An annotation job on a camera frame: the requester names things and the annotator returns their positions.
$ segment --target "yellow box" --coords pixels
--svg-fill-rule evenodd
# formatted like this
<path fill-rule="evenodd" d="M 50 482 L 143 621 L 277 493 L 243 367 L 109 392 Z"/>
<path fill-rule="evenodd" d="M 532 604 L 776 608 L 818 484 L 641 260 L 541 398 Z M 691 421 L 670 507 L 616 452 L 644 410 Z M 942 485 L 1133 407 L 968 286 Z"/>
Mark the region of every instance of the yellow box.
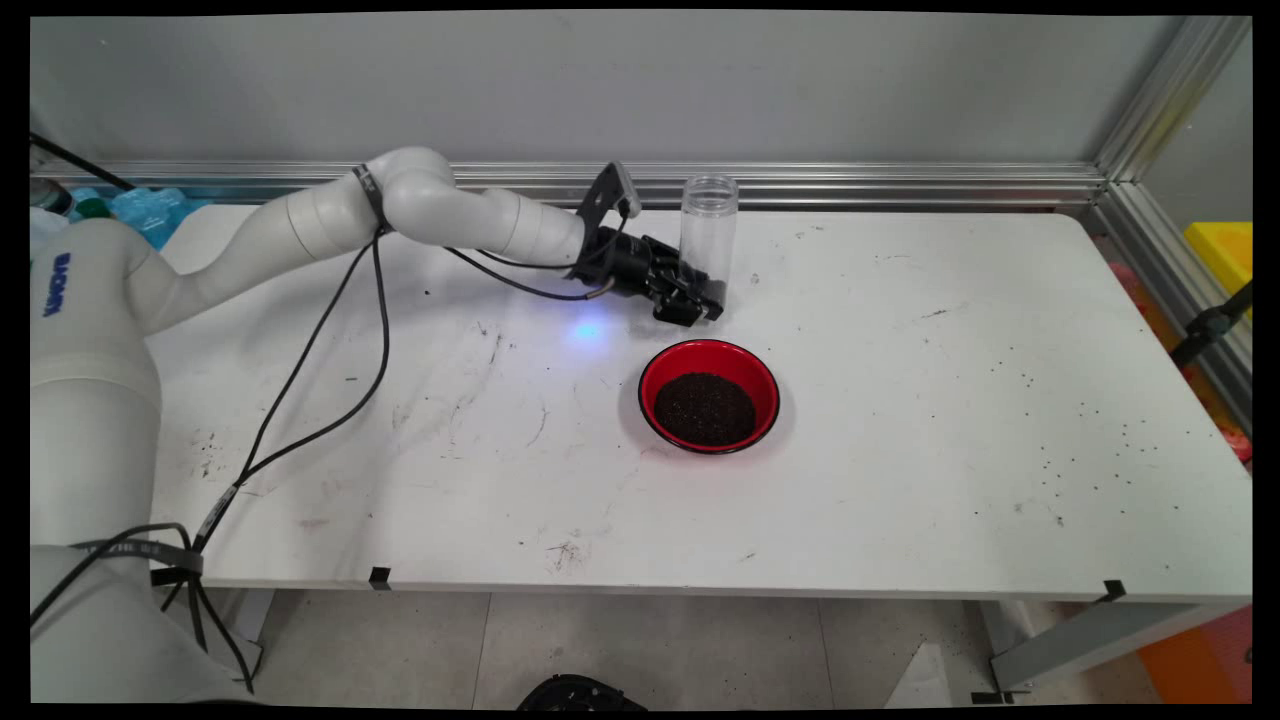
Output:
<path fill-rule="evenodd" d="M 1253 223 L 1192 223 L 1183 236 L 1228 295 L 1253 279 Z"/>

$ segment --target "white table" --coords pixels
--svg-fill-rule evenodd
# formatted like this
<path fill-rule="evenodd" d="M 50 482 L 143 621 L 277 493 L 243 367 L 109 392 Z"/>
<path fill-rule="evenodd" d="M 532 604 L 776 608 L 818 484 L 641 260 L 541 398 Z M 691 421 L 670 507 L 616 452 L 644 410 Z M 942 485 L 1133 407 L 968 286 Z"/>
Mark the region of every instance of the white table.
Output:
<path fill-rule="evenodd" d="M 251 210 L 198 211 L 164 255 L 204 265 Z M 207 584 L 369 588 L 387 568 L 393 589 L 1092 601 L 1115 579 L 1126 594 L 1106 605 L 1175 603 L 1181 624 L 1249 602 L 1252 480 L 1076 222 L 744 213 L 737 227 L 727 310 L 692 329 L 639 297 L 520 293 L 387 237 L 381 388 L 246 486 Z M 678 214 L 627 229 L 675 242 Z M 348 263 L 150 338 L 165 393 L 155 520 L 200 525 Z M 640 372 L 694 337 L 773 370 L 782 410 L 759 445 L 698 456 L 645 424 Z M 366 259 L 260 457 L 351 407 L 379 352 Z"/>

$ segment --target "tabletop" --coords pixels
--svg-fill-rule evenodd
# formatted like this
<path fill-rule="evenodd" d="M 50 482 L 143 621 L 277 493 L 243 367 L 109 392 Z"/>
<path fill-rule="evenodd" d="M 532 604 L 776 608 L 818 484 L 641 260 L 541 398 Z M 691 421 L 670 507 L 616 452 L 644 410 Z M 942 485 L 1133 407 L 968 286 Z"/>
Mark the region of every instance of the tabletop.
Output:
<path fill-rule="evenodd" d="M 247 206 L 163 254 L 195 270 Z M 676 243 L 680 217 L 627 229 Z M 347 425 L 239 493 L 210 585 L 1247 602 L 1252 479 L 1083 228 L 1055 214 L 742 213 L 727 309 L 557 302 L 381 242 L 387 377 Z M 236 478 L 351 256 L 148 338 L 164 391 L 152 516 L 198 527 Z M 557 273 L 509 270 L 582 292 Z M 722 338 L 776 375 L 773 430 L 701 456 L 645 423 L 663 347 Z M 367 389 L 366 258 L 259 457 Z"/>

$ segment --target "clear plastic cup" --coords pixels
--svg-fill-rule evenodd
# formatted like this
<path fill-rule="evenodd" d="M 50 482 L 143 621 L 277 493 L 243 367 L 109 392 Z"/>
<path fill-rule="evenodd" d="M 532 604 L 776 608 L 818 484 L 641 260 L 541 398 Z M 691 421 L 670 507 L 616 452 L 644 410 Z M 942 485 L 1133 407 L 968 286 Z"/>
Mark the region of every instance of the clear plastic cup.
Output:
<path fill-rule="evenodd" d="M 680 204 L 680 260 L 686 282 L 724 307 L 737 228 L 737 183 L 727 176 L 695 176 Z"/>

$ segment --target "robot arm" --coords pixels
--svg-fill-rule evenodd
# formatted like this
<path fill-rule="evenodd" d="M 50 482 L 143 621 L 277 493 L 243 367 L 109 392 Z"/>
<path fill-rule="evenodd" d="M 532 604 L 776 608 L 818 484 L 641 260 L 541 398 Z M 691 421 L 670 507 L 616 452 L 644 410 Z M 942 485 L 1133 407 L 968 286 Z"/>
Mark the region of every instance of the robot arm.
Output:
<path fill-rule="evenodd" d="M 536 264 L 581 252 L 581 218 L 504 190 L 461 191 L 431 150 L 396 150 L 367 168 L 392 227 L 417 242 Z M 357 250 L 378 224 L 352 174 L 259 208 L 218 259 L 187 275 L 115 220 L 84 220 L 50 242 L 31 270 L 33 609 L 83 557 L 65 546 L 150 520 L 161 396 L 143 338 Z M 37 701 L 247 698 L 159 612 L 140 559 L 100 561 L 72 584 L 32 626 L 31 662 Z"/>
<path fill-rule="evenodd" d="M 572 263 L 582 249 L 582 219 L 515 192 L 458 190 L 453 170 L 425 147 L 393 150 L 369 163 L 396 231 L 424 245 L 488 250 L 535 264 Z M 279 197 L 244 220 L 216 260 L 178 275 L 154 251 L 128 278 L 129 302 L 143 334 L 180 323 L 246 290 L 300 268 L 358 250 L 378 218 L 353 174 Z"/>

